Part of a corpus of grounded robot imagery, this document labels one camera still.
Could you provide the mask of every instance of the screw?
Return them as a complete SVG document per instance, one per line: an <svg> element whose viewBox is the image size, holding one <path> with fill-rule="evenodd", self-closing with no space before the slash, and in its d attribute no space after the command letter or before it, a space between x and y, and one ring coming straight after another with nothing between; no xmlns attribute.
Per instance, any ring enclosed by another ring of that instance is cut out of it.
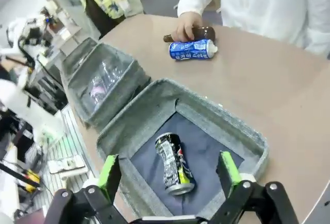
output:
<svg viewBox="0 0 330 224"><path fill-rule="evenodd" d="M249 182L244 182L243 187L244 188L250 188L251 184Z"/></svg>
<svg viewBox="0 0 330 224"><path fill-rule="evenodd" d="M95 190L93 189L93 188L90 188L89 190L88 190L88 193L89 194L93 194L95 192Z"/></svg>
<svg viewBox="0 0 330 224"><path fill-rule="evenodd" d="M272 189L273 191L277 189L277 185L276 184L271 184L269 186L270 189Z"/></svg>

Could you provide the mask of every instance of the person's hand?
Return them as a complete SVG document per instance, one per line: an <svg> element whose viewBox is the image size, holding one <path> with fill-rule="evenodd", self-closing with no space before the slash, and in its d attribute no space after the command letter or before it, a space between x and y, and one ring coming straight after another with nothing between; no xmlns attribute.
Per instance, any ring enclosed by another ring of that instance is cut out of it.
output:
<svg viewBox="0 0 330 224"><path fill-rule="evenodd" d="M179 17L177 29L172 33L172 39L181 42L194 40L192 28L201 26L203 26L203 21L199 14L195 12L182 13Z"/></svg>

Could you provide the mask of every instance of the can bottom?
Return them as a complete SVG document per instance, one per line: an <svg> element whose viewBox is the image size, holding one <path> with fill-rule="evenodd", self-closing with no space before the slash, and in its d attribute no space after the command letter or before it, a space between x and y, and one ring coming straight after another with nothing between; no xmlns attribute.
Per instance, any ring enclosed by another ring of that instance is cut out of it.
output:
<svg viewBox="0 0 330 224"><path fill-rule="evenodd" d="M192 189L194 189L194 187L195 185L192 183L176 184L168 187L165 191L173 196L177 196L190 192Z"/></svg>

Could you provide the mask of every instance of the workbench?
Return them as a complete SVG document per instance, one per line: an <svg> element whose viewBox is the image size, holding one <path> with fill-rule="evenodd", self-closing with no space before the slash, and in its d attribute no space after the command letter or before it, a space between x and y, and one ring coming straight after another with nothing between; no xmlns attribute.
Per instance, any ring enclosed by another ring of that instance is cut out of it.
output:
<svg viewBox="0 0 330 224"><path fill-rule="evenodd" d="M173 79L262 133L270 155L259 183L281 182L302 222L329 180L329 61L292 45L215 26L219 52L213 59L176 62L162 41L175 26L174 18L137 15L102 40L136 58L152 80ZM97 133L75 117L100 170ZM127 220L134 218L118 196L116 203ZM246 215L240 223L257 223L250 220Z"/></svg>

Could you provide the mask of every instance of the can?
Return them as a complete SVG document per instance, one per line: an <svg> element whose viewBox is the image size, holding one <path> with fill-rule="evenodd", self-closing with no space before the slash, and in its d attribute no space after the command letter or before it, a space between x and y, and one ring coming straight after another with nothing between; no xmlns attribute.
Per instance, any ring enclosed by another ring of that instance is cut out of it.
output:
<svg viewBox="0 0 330 224"><path fill-rule="evenodd" d="M162 134L155 147L164 163L165 191L175 196L190 192L195 180L184 159L180 137L170 132Z"/></svg>
<svg viewBox="0 0 330 224"><path fill-rule="evenodd" d="M175 60L210 59L217 51L212 40L173 42L169 47L170 56Z"/></svg>

